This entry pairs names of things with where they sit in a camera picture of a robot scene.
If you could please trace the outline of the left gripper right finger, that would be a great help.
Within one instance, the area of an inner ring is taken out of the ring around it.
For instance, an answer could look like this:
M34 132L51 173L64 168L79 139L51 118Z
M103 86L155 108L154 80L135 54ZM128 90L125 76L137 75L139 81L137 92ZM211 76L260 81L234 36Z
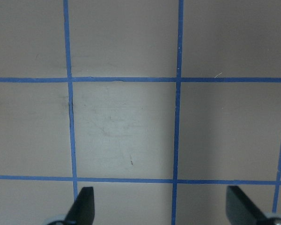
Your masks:
M239 186L227 186L226 216L231 225L268 225L271 221Z

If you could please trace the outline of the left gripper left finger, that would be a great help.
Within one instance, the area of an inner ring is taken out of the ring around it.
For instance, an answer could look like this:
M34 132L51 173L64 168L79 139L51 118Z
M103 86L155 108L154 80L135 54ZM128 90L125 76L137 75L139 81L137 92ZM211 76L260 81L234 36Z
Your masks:
M93 187L83 187L67 213L65 225L92 225L95 218Z

